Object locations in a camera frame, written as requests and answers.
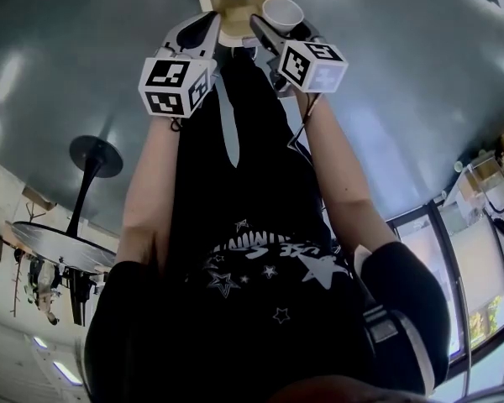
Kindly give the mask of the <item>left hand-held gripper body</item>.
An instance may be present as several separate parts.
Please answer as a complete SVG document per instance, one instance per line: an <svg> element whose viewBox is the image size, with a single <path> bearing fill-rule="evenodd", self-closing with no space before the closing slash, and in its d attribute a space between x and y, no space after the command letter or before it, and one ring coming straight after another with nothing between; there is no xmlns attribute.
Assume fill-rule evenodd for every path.
<svg viewBox="0 0 504 403"><path fill-rule="evenodd" d="M144 61L138 91L150 116L190 118L211 91L214 59L161 47Z"/></svg>

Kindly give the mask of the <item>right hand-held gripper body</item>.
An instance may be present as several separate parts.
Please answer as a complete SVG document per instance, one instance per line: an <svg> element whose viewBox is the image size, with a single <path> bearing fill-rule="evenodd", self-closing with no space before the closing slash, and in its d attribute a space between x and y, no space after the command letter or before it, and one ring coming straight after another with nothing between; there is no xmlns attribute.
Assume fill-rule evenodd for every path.
<svg viewBox="0 0 504 403"><path fill-rule="evenodd" d="M268 61L270 80L278 97L294 91L334 93L349 66L332 44L287 40L278 56Z"/></svg>

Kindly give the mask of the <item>white trash bin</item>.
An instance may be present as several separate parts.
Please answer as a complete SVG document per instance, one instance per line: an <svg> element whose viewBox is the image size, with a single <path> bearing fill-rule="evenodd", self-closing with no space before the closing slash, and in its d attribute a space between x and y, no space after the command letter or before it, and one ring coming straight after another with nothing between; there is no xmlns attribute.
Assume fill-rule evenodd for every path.
<svg viewBox="0 0 504 403"><path fill-rule="evenodd" d="M199 0L203 12L221 15L219 44L232 48L248 44L254 34L249 26L252 14L262 13L265 0Z"/></svg>

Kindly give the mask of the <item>white paper cup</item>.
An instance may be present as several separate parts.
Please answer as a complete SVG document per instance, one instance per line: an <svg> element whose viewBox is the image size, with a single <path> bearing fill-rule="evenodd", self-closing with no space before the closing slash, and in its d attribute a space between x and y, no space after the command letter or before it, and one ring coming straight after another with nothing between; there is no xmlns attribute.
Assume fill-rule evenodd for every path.
<svg viewBox="0 0 504 403"><path fill-rule="evenodd" d="M304 19L304 13L292 0L265 0L262 18L281 36L288 37Z"/></svg>

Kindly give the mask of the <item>person's left forearm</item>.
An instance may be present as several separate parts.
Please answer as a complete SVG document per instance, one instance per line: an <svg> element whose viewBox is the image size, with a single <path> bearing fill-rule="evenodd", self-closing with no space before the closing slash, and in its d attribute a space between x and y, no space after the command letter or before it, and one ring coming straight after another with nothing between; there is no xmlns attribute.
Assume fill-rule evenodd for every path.
<svg viewBox="0 0 504 403"><path fill-rule="evenodd" d="M162 272L169 252L180 134L171 120L152 119L129 184L116 261L156 264Z"/></svg>

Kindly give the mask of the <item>person's right forearm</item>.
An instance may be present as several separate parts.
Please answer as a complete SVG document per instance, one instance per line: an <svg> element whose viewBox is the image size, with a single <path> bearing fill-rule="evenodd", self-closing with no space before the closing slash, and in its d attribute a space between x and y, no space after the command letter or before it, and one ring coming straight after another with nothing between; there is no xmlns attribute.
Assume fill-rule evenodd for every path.
<svg viewBox="0 0 504 403"><path fill-rule="evenodd" d="M360 162L328 100L298 97L302 121L324 206L342 248L362 247L385 258L401 245L375 208Z"/></svg>

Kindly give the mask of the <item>black round marble table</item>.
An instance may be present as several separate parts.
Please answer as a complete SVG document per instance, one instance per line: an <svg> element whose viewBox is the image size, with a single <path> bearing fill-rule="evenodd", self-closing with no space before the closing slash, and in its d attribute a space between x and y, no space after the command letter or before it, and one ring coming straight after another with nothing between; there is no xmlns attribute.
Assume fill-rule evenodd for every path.
<svg viewBox="0 0 504 403"><path fill-rule="evenodd" d="M81 211L92 181L97 177L107 179L118 175L123 160L112 144L91 135L73 139L69 155L83 172L83 177L67 229L63 232L36 222L17 221L12 224L12 232L33 253L57 264L61 262L69 268L94 274L112 267L115 253L78 236Z"/></svg>

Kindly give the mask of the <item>white shelf cabinet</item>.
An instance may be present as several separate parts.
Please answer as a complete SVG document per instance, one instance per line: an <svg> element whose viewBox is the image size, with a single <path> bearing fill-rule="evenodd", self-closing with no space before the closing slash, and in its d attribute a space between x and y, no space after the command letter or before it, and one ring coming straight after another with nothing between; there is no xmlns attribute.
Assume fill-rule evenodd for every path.
<svg viewBox="0 0 504 403"><path fill-rule="evenodd" d="M504 221L504 166L493 151L463 166L453 186L444 192L442 207L451 205L468 225L484 214Z"/></svg>

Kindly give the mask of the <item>black star-print T-shirt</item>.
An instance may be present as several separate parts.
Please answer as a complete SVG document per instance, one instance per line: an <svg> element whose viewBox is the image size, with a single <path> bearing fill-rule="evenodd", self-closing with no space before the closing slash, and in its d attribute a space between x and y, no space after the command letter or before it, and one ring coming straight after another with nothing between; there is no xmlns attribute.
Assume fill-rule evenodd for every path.
<svg viewBox="0 0 504 403"><path fill-rule="evenodd" d="M302 379L341 375L421 393L405 338L374 350L365 293L414 326L434 378L449 368L443 290L403 243L359 264L326 245L250 228L164 275L110 271L85 343L93 403L265 403Z"/></svg>

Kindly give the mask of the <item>glass window wall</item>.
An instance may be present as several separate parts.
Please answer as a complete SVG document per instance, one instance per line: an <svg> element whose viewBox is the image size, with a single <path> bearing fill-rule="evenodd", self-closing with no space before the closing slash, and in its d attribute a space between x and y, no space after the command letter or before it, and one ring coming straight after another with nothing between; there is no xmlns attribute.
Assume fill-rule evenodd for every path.
<svg viewBox="0 0 504 403"><path fill-rule="evenodd" d="M504 385L504 253L489 214L431 201L388 224L448 304L449 372L432 399L459 403Z"/></svg>

